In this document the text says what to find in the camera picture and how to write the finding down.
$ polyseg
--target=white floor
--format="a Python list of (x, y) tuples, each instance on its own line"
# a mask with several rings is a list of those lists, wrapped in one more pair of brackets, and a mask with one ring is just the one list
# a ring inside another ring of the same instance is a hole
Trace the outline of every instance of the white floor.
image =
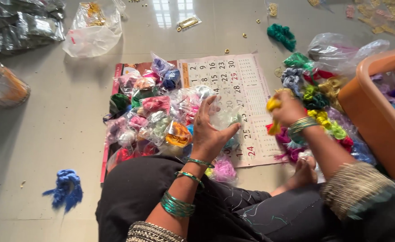
[[(66, 30), (78, 2), (67, 1)], [(188, 10), (180, 10), (181, 0), (161, 0), (166, 2), (163, 11), (155, 10), (156, 2), (126, 0), (129, 20), (123, 23), (123, 37), (104, 56), (71, 58), (60, 45), (52, 45), (1, 60), (32, 91), (22, 106), (0, 109), (0, 242), (98, 240), (94, 212), (101, 192), (102, 117), (108, 112), (116, 63), (149, 62), (150, 51), (168, 60), (223, 55), (226, 48), (230, 54), (258, 51), (271, 89), (281, 87), (274, 69), (291, 53), (267, 37), (263, 0), (186, 0)], [(273, 2), (278, 3), (278, 16), (269, 24), (290, 26), (302, 53), (316, 34), (325, 32), (345, 34), (358, 46), (383, 38), (395, 48), (395, 37), (374, 35), (367, 25), (346, 19), (350, 1), (328, 0), (335, 14), (313, 8), (306, 0)], [(178, 33), (175, 23), (186, 13), (196, 14), (203, 22)], [(41, 193), (54, 188), (56, 172), (67, 168), (81, 177), (84, 198), (64, 215), (54, 212), (50, 198)], [(291, 173), (279, 164), (238, 169), (238, 175), (239, 186), (270, 191)], [(23, 180), (26, 183), (20, 189)]]

